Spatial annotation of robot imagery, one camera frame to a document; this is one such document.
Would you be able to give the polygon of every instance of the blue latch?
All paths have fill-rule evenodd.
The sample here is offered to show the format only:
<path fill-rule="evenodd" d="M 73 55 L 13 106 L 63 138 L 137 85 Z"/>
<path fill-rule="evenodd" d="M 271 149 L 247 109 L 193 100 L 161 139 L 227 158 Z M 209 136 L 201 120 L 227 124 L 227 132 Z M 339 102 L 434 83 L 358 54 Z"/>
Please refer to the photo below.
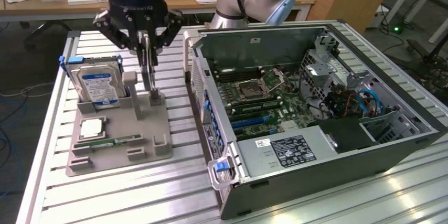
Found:
<path fill-rule="evenodd" d="M 67 72 L 66 72 L 66 67 L 65 67 L 65 57 L 63 56 L 58 57 L 58 66 L 61 66 L 61 69 L 63 70 L 66 76 L 69 77 Z"/>
<path fill-rule="evenodd" d="M 203 110 L 206 110 L 207 108 L 210 108 L 210 101 L 209 100 L 206 100 L 203 102 Z"/>
<path fill-rule="evenodd" d="M 230 169 L 229 163 L 226 161 L 222 161 L 214 164 L 213 168 L 214 168 L 214 172 L 217 173 L 225 172 L 226 170 Z"/>
<path fill-rule="evenodd" d="M 83 57 L 82 56 L 71 56 L 69 57 L 66 63 L 67 64 L 78 64 L 83 62 Z"/>

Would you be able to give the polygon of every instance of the blue cable on floor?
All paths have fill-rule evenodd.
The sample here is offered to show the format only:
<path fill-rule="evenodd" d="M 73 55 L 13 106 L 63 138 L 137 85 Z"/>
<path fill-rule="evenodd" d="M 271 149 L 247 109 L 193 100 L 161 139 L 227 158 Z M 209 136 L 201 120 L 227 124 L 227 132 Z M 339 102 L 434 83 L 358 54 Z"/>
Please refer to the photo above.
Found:
<path fill-rule="evenodd" d="M 6 99 L 0 99 L 0 102 L 3 102 L 6 104 L 21 104 L 21 102 L 14 102 L 14 101 L 10 101 L 10 100 L 6 100 Z M 26 104 L 22 106 L 22 112 L 21 112 L 21 115 L 17 117 L 17 119 L 14 119 L 11 122 L 9 122 L 6 125 L 3 126 L 0 126 L 0 130 L 3 134 L 3 137 L 0 137 L 0 141 L 3 142 L 5 144 L 5 147 L 9 145 L 10 147 L 10 152 L 11 152 L 11 155 L 13 157 L 15 158 L 15 161 L 17 161 L 17 164 L 18 164 L 18 179 L 11 187 L 10 190 L 5 191 L 1 195 L 0 195 L 0 200 L 19 186 L 19 183 L 21 183 L 21 179 L 22 179 L 22 166 L 21 166 L 21 162 L 19 162 L 19 159 L 18 159 L 18 154 L 17 154 L 17 149 L 15 149 L 15 146 L 13 145 L 13 143 L 10 142 L 7 136 L 6 136 L 6 133 L 3 132 L 3 129 L 6 128 L 10 128 L 13 127 L 19 121 L 21 119 L 23 118 L 25 114 L 26 114 Z"/>
<path fill-rule="evenodd" d="M 14 102 L 14 101 L 10 101 L 10 100 L 2 99 L 2 98 L 0 98 L 0 102 L 3 102 L 6 104 L 21 104 L 21 102 Z M 26 114 L 26 111 L 27 111 L 27 106 L 25 104 L 22 106 L 22 113 L 18 116 L 18 118 L 15 120 L 13 120 L 10 123 L 7 123 L 6 125 L 2 125 L 1 128 L 3 128 L 3 129 L 11 128 L 11 126 L 15 125 L 21 121 L 21 119 L 23 118 L 23 116 Z"/>
<path fill-rule="evenodd" d="M 0 138 L 2 141 L 5 141 L 6 143 L 9 143 L 10 145 L 10 150 L 11 150 L 11 154 L 15 158 L 15 161 L 18 163 L 18 179 L 15 181 L 15 184 L 13 185 L 11 189 L 9 191 L 5 191 L 1 195 L 0 195 L 0 199 L 2 199 L 2 197 L 5 197 L 7 195 L 7 193 L 10 193 L 18 186 L 19 186 L 19 182 L 21 182 L 21 178 L 22 178 L 22 169 L 21 169 L 21 162 L 18 159 L 18 155 L 17 155 L 17 150 L 14 145 L 3 138 Z"/>

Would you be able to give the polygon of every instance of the floor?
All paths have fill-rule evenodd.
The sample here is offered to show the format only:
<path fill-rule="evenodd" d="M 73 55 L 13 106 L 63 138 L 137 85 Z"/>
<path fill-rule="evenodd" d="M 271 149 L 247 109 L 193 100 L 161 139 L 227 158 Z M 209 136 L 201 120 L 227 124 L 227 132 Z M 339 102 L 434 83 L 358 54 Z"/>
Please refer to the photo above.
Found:
<path fill-rule="evenodd" d="M 394 1 L 395 0 L 383 0 L 383 4 L 391 6 Z M 414 0 L 406 0 L 398 12 L 399 14 L 406 12 L 413 1 Z M 426 40 L 446 17 L 448 10 L 431 2 L 427 2 L 414 17 L 411 23 L 414 30 L 406 30 L 399 35 L 399 38 L 403 40 L 415 39 L 422 46 L 430 50 L 433 45 L 430 45 Z M 399 19 L 401 17 L 397 15 L 390 24 L 393 25 Z M 0 58 L 2 60 L 2 64 L 0 64 L 1 91 L 14 87 L 27 87 L 38 83 L 53 82 L 58 68 L 57 58 L 63 49 L 66 32 L 59 27 L 50 28 L 34 39 L 35 50 L 27 52 L 22 47 L 21 40 L 39 24 L 39 22 L 30 22 L 30 28 L 22 29 L 18 23 L 10 23 L 6 30 L 0 33 Z M 90 20 L 71 20 L 67 21 L 66 24 L 73 30 L 93 30 Z M 375 29 L 367 29 L 363 36 L 381 50 L 399 42 L 397 39 L 379 33 Z M 405 47 L 406 45 L 394 47 L 387 50 L 387 53 L 398 58 L 407 59 L 411 57 L 411 53 L 405 50 Z M 445 45 L 439 56 L 448 56 L 448 45 Z M 31 90 L 30 94 L 41 94 L 49 91 L 50 86 L 45 86 Z M 0 118 L 14 109 L 15 105 L 10 103 L 19 103 L 22 98 L 23 97 L 17 96 L 3 100 L 3 98 L 0 97 Z M 11 156 L 6 165 L 0 168 L 0 195 L 2 192 L 11 190 L 10 194 L 0 198 L 0 223 L 14 223 L 47 102 L 49 96 L 29 98 L 26 101 L 26 113 L 22 119 L 6 129 L 9 139 L 17 149 L 18 160 L 22 165 L 22 177 L 19 182 L 15 183 L 19 178 L 19 172 L 18 163 Z M 0 161 L 3 160 L 3 156 L 5 151 L 0 152 Z"/>

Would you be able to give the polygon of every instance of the desk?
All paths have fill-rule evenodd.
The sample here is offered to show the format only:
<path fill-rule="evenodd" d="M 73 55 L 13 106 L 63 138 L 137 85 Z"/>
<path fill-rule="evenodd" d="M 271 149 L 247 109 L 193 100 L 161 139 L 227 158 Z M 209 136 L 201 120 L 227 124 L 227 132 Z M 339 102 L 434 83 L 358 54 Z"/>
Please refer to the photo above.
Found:
<path fill-rule="evenodd" d="M 194 0 L 165 0 L 169 9 L 181 10 L 183 14 L 213 13 L 215 4 L 198 4 Z M 298 10 L 295 20 L 305 20 L 314 0 L 295 0 L 294 10 Z M 62 20 L 93 18 L 95 13 L 107 7 L 107 3 L 87 5 L 67 5 L 66 1 L 41 2 L 29 0 L 18 3 L 5 3 L 0 9 L 0 22 Z"/>
<path fill-rule="evenodd" d="M 0 1 L 0 13 L 5 9 L 5 0 Z"/>

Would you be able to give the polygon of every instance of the blue pcie slot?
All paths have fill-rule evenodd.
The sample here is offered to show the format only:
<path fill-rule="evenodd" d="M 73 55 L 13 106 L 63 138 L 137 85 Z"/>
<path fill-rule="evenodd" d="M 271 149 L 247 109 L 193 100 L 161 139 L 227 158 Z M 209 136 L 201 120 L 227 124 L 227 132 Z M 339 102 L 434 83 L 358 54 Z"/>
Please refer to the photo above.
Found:
<path fill-rule="evenodd" d="M 265 123 L 267 119 L 269 119 L 269 116 L 265 116 L 262 118 L 255 118 L 255 119 L 251 119 L 243 122 L 231 123 L 231 128 L 234 129 L 234 128 L 257 125 L 257 124 Z"/>

